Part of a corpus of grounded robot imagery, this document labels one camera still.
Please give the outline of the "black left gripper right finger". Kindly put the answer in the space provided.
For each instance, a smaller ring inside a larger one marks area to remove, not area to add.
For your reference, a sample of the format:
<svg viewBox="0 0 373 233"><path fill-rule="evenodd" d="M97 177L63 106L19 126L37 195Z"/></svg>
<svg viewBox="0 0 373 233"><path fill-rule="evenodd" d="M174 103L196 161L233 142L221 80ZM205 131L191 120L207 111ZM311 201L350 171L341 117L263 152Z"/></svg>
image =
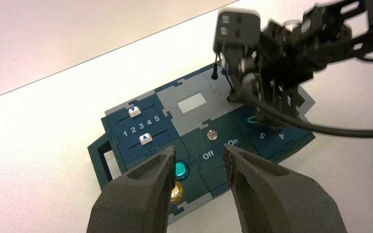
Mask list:
<svg viewBox="0 0 373 233"><path fill-rule="evenodd" d="M226 178L244 233L345 233L337 203L314 179L224 145Z"/></svg>

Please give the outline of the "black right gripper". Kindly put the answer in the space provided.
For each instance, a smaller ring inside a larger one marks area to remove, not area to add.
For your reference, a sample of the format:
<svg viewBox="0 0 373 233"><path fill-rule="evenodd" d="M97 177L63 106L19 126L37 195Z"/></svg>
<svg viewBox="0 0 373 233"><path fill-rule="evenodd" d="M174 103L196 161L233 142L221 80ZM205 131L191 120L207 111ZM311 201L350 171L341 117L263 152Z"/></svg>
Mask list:
<svg viewBox="0 0 373 233"><path fill-rule="evenodd" d="M237 81L250 83L251 73L256 78L255 94L265 105L271 103L271 85L259 75L277 78L280 84L279 110L292 118L299 118L298 108L304 103L299 94L299 85L312 78L312 73L322 69L322 53L318 44L322 42L322 20L303 19L292 31L270 21L265 30L260 29L259 19L238 19ZM268 112L257 107L259 124L272 127Z"/></svg>

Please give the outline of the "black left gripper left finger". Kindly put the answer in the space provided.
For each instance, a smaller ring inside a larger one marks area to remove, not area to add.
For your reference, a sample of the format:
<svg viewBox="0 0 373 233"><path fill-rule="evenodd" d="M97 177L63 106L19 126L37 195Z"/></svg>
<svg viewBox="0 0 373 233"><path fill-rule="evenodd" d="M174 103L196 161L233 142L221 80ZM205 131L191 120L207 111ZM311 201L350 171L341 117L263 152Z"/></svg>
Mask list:
<svg viewBox="0 0 373 233"><path fill-rule="evenodd" d="M175 187L176 149L169 146L110 181L95 201L88 233L165 233Z"/></svg>

